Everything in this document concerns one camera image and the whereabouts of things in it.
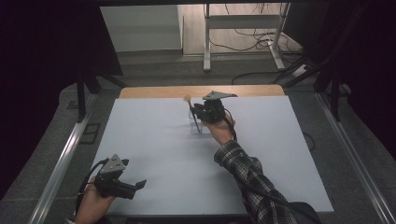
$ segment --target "dark curtain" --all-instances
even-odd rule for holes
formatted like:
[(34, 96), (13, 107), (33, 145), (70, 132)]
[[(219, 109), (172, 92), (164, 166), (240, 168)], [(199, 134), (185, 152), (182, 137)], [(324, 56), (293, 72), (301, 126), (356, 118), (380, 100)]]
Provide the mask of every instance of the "dark curtain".
[(342, 52), (350, 105), (396, 159), (396, 10), (372, 1)]
[(30, 158), (59, 104), (59, 93), (89, 68), (121, 75), (99, 7), (0, 4), (1, 191)]

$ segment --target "plaid shirt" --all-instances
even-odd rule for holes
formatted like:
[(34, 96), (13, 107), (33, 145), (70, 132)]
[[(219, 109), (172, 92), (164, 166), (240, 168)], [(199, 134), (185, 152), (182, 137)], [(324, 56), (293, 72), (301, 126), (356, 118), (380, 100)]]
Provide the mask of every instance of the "plaid shirt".
[[(257, 158), (251, 158), (235, 141), (229, 141), (215, 154), (215, 162), (237, 175), (254, 189), (266, 192), (279, 200), (286, 201), (274, 184), (262, 173), (262, 165)], [(289, 208), (275, 203), (238, 185), (242, 191), (243, 203), (254, 223), (297, 223)]]

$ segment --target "aluminum rail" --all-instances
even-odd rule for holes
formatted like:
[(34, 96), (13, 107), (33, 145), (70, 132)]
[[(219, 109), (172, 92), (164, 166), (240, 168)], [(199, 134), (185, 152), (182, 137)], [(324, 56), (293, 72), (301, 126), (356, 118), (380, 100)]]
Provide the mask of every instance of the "aluminum rail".
[(347, 132), (345, 131), (341, 122), (338, 122), (334, 116), (332, 115), (329, 101), (327, 99), (326, 93), (317, 93), (317, 99), (323, 108), (327, 119), (332, 125), (332, 129), (335, 132), (338, 140), (340, 141), (347, 158), (349, 159), (353, 169), (355, 170), (356, 175), (358, 176), (361, 184), (366, 190), (369, 199), (371, 200), (376, 212), (378, 213), (379, 218), (381, 218), (382, 223), (384, 224), (396, 224), (396, 220), (394, 215), (391, 213), (388, 203), (382, 195), (378, 185), (374, 182), (372, 177), (370, 176), (367, 168), (364, 166), (361, 158), (350, 141)]
[(67, 167), (69, 166), (69, 163), (73, 158), (75, 149), (78, 145), (78, 141), (84, 133), (85, 127), (87, 126), (88, 120), (90, 119), (92, 108), (96, 99), (96, 94), (90, 95), (87, 102), (87, 113), (85, 115), (85, 118), (82, 120), (81, 123), (77, 123), (73, 131), (71, 132), (69, 139), (64, 146), (64, 150), (59, 157), (59, 160), (56, 163), (51, 176), (49, 177), (49, 181), (44, 188), (44, 191), (41, 194), (40, 199), (38, 200), (38, 203), (35, 206), (35, 210), (30, 217), (28, 223), (43, 223), (46, 219), (52, 202), (55, 199), (55, 195), (58, 192), (58, 189), (64, 179), (64, 174), (67, 171)]

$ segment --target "human hand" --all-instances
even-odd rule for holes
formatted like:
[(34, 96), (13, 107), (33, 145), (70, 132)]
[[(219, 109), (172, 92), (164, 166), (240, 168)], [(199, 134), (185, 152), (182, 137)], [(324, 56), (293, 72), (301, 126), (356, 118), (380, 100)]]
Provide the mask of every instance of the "human hand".
[(84, 190), (84, 197), (76, 215), (76, 224), (92, 224), (103, 217), (108, 207), (113, 203), (116, 197), (102, 197), (94, 184), (89, 184)]
[[(229, 115), (226, 115), (226, 119), (230, 121), (232, 125), (235, 125), (235, 120), (231, 119)], [(233, 133), (230, 130), (228, 124), (222, 120), (216, 123), (202, 122), (212, 133), (212, 136), (222, 146), (228, 141), (233, 140)]]

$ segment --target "gray carpet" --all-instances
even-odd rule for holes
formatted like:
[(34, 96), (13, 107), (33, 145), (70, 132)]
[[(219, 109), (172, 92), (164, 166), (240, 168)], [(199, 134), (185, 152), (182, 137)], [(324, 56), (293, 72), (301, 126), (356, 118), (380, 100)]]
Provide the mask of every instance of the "gray carpet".
[[(203, 63), (200, 61), (126, 63), (122, 65), (124, 77), (120, 79), (132, 86), (229, 85), (231, 79), (240, 74), (275, 71), (274, 63), (270, 60), (218, 60), (212, 62), (210, 73), (204, 73), (202, 68)], [(235, 84), (266, 84), (275, 77), (273, 74), (241, 77)], [(120, 94), (120, 88), (101, 78), (99, 80), (104, 89), (99, 94), (89, 120), (89, 124), (100, 124), (98, 136), (93, 143), (90, 143), (93, 140), (91, 134), (82, 137), (84, 143), (78, 145), (49, 210), (46, 223), (60, 223), (64, 217), (72, 215), (79, 185), (91, 168), (111, 107)], [(334, 213), (320, 215), (322, 223), (381, 223), (319, 106), (311, 88), (314, 80), (313, 77), (309, 78), (285, 91), (302, 131), (310, 134), (315, 141), (312, 157), (335, 210)], [(32, 215), (77, 120), (77, 110), (67, 109), (70, 101), (75, 101), (76, 98), (75, 87), (62, 92), (59, 108), (46, 134), (6, 197), (0, 202), (1, 223), (26, 223)], [(386, 196), (389, 205), (395, 210), (394, 159), (356, 117), (345, 99), (340, 102), (340, 116), (365, 165)], [(307, 138), (306, 141), (309, 146), (313, 146), (311, 139)], [(114, 219), (114, 222), (123, 223), (124, 219)]]

